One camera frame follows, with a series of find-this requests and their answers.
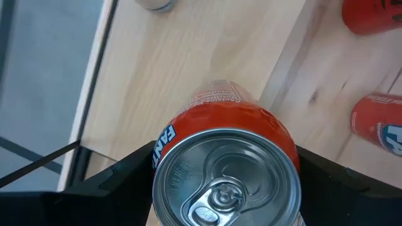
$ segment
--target red can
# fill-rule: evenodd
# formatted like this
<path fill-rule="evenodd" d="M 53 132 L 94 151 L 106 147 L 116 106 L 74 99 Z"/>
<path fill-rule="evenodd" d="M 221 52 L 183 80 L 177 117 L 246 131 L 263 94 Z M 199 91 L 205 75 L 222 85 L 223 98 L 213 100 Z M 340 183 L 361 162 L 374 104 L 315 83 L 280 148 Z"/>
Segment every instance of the red can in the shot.
<path fill-rule="evenodd" d="M 199 88 L 153 150 L 162 225 L 293 225 L 299 159 L 288 131 L 238 84 Z"/>
<path fill-rule="evenodd" d="M 368 95 L 353 108 L 350 126 L 364 139 L 402 155 L 402 96 Z"/>
<path fill-rule="evenodd" d="M 402 27 L 400 0 L 344 0 L 342 17 L 358 35 L 369 35 Z"/>

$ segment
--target small cylinder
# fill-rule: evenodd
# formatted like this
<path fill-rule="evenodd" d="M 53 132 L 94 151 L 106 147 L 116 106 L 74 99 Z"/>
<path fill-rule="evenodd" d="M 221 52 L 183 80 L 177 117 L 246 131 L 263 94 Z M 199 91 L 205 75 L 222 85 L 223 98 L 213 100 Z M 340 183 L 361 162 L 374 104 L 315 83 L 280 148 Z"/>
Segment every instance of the small cylinder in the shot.
<path fill-rule="evenodd" d="M 402 27 L 401 0 L 344 0 L 342 17 L 355 34 L 370 35 Z"/>
<path fill-rule="evenodd" d="M 175 1 L 176 0 L 136 0 L 140 6 L 156 13 L 170 11 L 175 5 Z"/>
<path fill-rule="evenodd" d="M 402 96 L 374 92 L 352 110 L 350 127 L 365 140 L 402 156 Z"/>

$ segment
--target fanta logo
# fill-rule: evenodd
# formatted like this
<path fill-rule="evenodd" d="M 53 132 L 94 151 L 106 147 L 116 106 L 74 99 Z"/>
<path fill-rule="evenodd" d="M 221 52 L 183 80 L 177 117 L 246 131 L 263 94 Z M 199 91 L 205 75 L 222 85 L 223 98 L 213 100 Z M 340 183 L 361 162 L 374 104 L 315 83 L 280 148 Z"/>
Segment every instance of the fanta logo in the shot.
<path fill-rule="evenodd" d="M 395 154 L 402 155 L 402 126 L 388 125 L 382 131 L 383 144 Z"/>
<path fill-rule="evenodd" d="M 161 136 L 159 139 L 156 141 L 155 147 L 153 148 L 153 162 L 152 162 L 152 167 L 156 169 L 158 166 L 159 159 L 161 158 L 161 153 L 163 147 L 165 147 L 170 141 L 173 140 L 176 136 L 176 131 L 175 128 L 173 128 L 172 125 L 169 125 L 166 127 L 165 130 L 163 130 Z"/>

